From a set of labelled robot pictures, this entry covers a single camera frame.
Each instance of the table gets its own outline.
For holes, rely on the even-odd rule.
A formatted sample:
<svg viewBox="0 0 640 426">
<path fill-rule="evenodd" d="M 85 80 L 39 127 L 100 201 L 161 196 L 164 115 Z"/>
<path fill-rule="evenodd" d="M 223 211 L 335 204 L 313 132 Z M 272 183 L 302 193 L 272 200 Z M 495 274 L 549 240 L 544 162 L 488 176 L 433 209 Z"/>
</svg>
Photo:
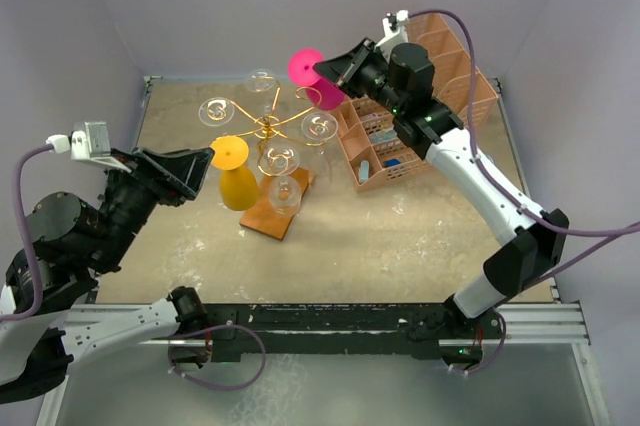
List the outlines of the table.
<svg viewBox="0 0 640 426">
<path fill-rule="evenodd" d="M 237 101 L 252 114 L 270 102 L 242 84 L 159 82 L 153 86 L 138 146 L 157 152 L 202 148 L 222 133 L 251 128 L 236 117 L 222 128 L 198 119 L 208 98 Z M 306 108 L 283 87 L 278 116 Z M 287 134 L 301 136 L 300 122 Z M 480 147 L 514 183 L 517 167 L 499 109 L 479 133 Z M 257 172 L 256 139 L 248 140 Z M 313 160 L 304 148 L 303 166 Z M 283 242 L 244 230 L 241 213 L 224 207 L 211 168 L 194 202 L 158 207 L 133 243 L 122 271 L 100 278 L 98 302 L 153 302 L 179 285 L 194 286 L 204 302 L 439 302 L 480 273 L 498 246 L 480 215 L 433 170 L 405 182 L 357 194 L 336 139 L 326 147 L 327 188 L 305 196 Z M 547 284 L 519 300 L 552 301 Z"/>
</svg>

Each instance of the dish rack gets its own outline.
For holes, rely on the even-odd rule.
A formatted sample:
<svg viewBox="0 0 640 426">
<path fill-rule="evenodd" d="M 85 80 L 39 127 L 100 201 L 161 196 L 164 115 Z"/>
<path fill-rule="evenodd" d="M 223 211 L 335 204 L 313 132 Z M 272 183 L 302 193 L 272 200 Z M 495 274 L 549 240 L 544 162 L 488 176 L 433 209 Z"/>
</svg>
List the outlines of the dish rack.
<svg viewBox="0 0 640 426">
<path fill-rule="evenodd" d="M 429 52 L 435 66 L 434 95 L 467 125 L 471 60 L 462 43 L 439 14 L 413 18 L 407 25 L 409 41 Z M 476 68 L 473 98 L 473 124 L 477 128 L 487 119 L 498 100 L 487 78 Z M 430 165 L 421 160 L 397 137 L 385 138 L 393 116 L 375 101 L 364 97 L 348 100 L 335 110 L 338 139 L 349 164 L 350 177 L 358 193 L 423 173 Z M 362 161 L 369 162 L 368 179 L 360 182 Z"/>
</svg>

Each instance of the wooden tabletop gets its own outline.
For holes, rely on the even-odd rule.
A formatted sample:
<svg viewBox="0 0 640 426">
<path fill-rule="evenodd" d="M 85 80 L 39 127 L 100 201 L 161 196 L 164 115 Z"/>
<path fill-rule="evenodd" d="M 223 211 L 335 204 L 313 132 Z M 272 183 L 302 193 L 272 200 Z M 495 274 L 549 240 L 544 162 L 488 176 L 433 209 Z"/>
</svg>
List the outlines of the wooden tabletop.
<svg viewBox="0 0 640 426">
<path fill-rule="evenodd" d="M 198 119 L 208 98 L 237 101 L 253 114 L 270 101 L 239 84 L 159 83 L 153 88 L 138 142 L 157 152 L 208 146 L 217 136 L 253 125 L 236 112 L 221 128 Z M 284 87 L 278 117 L 304 109 Z M 299 134 L 300 121 L 287 125 Z M 504 123 L 494 108 L 479 131 L 480 147 L 515 184 L 517 168 Z M 255 168 L 256 140 L 248 166 Z M 319 166 L 301 147 L 302 166 Z M 179 208 L 159 206 L 131 246 L 122 271 L 101 277 L 98 302 L 156 301 L 179 285 L 194 286 L 205 302 L 436 302 L 482 270 L 498 245 L 480 215 L 442 174 L 357 194 L 336 139 L 327 144 L 318 185 L 310 189 L 284 241 L 238 224 L 242 213 L 224 207 L 218 172 L 211 168 L 198 198 Z M 541 284 L 522 297 L 551 301 Z"/>
</svg>

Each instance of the wooden block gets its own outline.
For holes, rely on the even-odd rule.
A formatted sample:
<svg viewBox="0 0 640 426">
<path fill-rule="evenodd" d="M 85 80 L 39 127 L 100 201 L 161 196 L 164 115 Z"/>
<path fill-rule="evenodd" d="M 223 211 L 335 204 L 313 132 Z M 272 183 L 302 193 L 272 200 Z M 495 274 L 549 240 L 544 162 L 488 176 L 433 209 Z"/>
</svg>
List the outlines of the wooden block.
<svg viewBox="0 0 640 426">
<path fill-rule="evenodd" d="M 298 168 L 291 174 L 291 177 L 300 184 L 302 198 L 304 198 L 309 188 L 309 171 L 304 168 Z M 282 241 L 294 216 L 290 218 L 281 216 L 271 207 L 267 194 L 272 180 L 272 176 L 265 176 L 260 182 L 260 198 L 253 207 L 244 212 L 242 218 L 240 218 L 240 226 Z"/>
</svg>

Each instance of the yellow disc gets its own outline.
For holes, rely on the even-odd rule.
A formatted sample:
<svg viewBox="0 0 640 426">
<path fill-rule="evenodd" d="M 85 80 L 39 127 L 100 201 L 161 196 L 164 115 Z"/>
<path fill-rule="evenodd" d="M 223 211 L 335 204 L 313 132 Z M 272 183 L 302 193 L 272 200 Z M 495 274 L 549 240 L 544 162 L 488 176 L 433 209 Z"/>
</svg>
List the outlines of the yellow disc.
<svg viewBox="0 0 640 426">
<path fill-rule="evenodd" d="M 237 136 L 222 136 L 211 143 L 211 148 L 215 152 L 211 164 L 223 171 L 239 168 L 249 157 L 249 145 Z"/>
</svg>

